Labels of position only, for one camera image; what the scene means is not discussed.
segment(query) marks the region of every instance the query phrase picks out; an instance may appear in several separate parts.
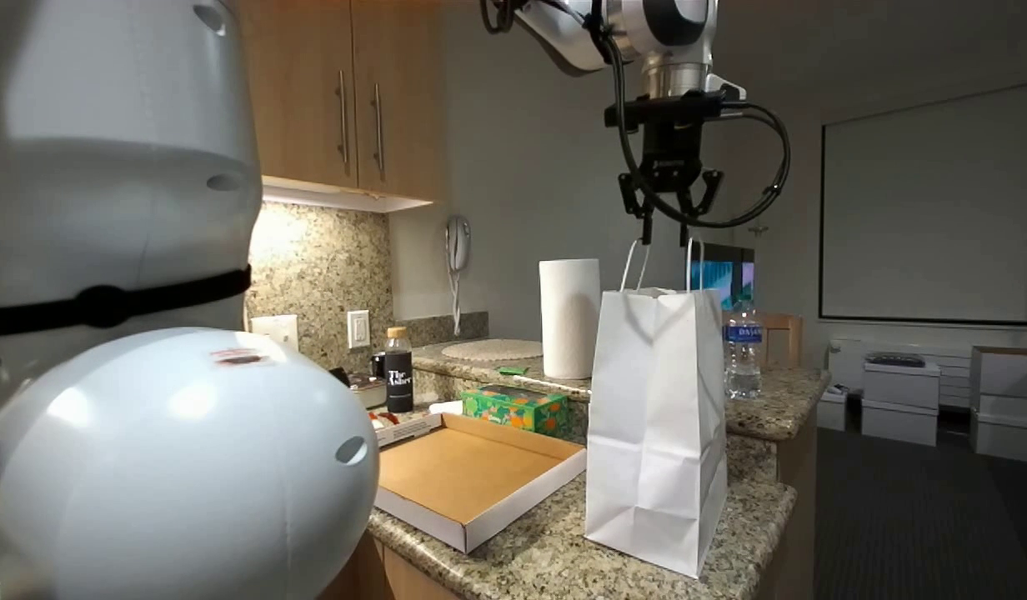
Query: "white cabinet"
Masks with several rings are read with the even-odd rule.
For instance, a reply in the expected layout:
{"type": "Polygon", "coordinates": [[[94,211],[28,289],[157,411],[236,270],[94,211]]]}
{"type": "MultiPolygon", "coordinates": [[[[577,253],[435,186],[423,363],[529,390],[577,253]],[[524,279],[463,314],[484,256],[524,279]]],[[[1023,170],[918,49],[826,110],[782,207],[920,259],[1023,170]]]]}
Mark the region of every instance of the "white cabinet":
{"type": "Polygon", "coordinates": [[[1027,347],[975,350],[976,454],[1027,464],[1027,347]]]}

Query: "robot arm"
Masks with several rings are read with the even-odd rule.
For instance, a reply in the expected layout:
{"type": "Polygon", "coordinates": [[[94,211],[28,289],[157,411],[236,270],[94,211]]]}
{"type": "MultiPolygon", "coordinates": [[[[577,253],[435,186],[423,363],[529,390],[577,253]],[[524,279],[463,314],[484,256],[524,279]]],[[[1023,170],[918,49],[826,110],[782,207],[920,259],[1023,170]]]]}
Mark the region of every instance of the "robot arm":
{"type": "Polygon", "coordinates": [[[715,26],[721,0],[479,0],[491,33],[516,19],[573,71],[614,71],[616,104],[608,127],[616,127],[627,173],[619,173],[625,211],[645,219],[651,243],[655,211],[687,228],[742,228],[756,219],[784,191],[788,135],[782,121],[746,104],[746,89],[715,73],[715,26]],[[625,67],[647,71],[647,89],[625,100],[625,67]],[[723,173],[700,167],[700,135],[708,121],[756,121],[782,137],[784,156],[756,207],[730,219],[708,219],[723,173]]]}

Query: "wooden cabinet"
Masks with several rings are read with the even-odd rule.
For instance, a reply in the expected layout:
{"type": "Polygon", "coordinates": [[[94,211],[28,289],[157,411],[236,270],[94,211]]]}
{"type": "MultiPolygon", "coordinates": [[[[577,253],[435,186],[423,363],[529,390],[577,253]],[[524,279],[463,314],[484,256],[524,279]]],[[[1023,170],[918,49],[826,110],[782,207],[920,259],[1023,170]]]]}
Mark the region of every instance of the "wooden cabinet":
{"type": "Polygon", "coordinates": [[[442,195],[442,0],[239,0],[266,177],[442,195]]]}

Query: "white wall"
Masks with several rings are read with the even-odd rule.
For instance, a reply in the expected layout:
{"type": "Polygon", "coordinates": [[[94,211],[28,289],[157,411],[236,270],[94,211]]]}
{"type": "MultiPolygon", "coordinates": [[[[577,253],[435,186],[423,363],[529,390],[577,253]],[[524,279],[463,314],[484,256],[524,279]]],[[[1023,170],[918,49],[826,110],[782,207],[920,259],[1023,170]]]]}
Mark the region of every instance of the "white wall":
{"type": "MultiPolygon", "coordinates": [[[[471,224],[463,306],[494,336],[539,336],[537,263],[601,256],[616,287],[638,219],[625,217],[611,73],[567,78],[524,31],[487,37],[476,5],[447,18],[447,197],[392,217],[396,318],[452,314],[442,228],[471,224]]],[[[678,228],[656,224],[655,285],[682,285],[678,228]]]]}
{"type": "Polygon", "coordinates": [[[825,356],[826,339],[1027,344],[1027,328],[816,320],[822,127],[1027,84],[1027,5],[904,5],[913,15],[893,9],[897,5],[847,5],[825,9],[830,26],[793,24],[782,15],[761,26],[770,15],[733,6],[728,24],[730,78],[752,79],[752,94],[784,116],[793,139],[784,207],[765,217],[765,238],[742,234],[756,243],[761,306],[807,320],[811,360],[825,356]]]}

